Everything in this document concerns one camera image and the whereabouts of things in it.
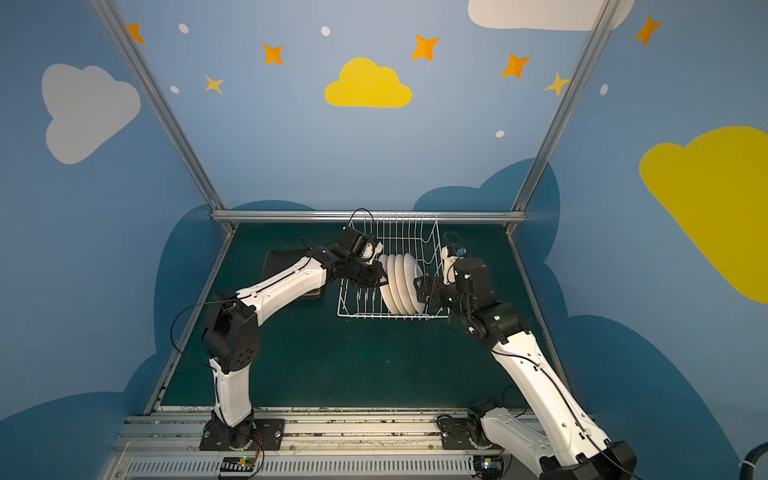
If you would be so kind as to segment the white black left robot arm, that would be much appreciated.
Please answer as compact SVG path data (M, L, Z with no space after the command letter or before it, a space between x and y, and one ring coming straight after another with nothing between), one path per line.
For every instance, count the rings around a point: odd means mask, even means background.
M250 424L249 370L260 350L260 327L280 309L329 280L376 286L385 277L377 260L382 250L380 242L366 242L351 250L339 243L315 247L264 281L217 294L219 310L206 320L202 333L213 372L215 420L231 429Z

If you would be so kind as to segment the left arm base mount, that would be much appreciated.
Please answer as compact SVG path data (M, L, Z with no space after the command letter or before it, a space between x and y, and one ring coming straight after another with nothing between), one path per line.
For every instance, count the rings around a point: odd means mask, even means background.
M285 430L284 419L246 418L230 427L213 416L203 429L200 451L277 451Z

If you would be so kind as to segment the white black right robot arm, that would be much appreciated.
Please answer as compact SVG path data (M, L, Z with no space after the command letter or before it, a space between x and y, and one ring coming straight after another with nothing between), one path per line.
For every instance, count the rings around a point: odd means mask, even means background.
M457 315L510 376L536 416L536 431L506 408L476 408L484 439L517 458L540 479L630 479L637 457L613 441L581 408L548 362L528 323L501 302L485 262L452 257L439 276L409 281L420 302Z

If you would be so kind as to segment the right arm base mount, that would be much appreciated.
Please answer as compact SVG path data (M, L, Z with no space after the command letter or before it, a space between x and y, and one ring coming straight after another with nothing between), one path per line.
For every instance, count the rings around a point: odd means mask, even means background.
M444 450L487 450L500 449L491 442L482 426L482 418L489 411L500 407L494 400L487 400L467 410L466 417L454 417L440 414L435 418L435 425L440 431Z

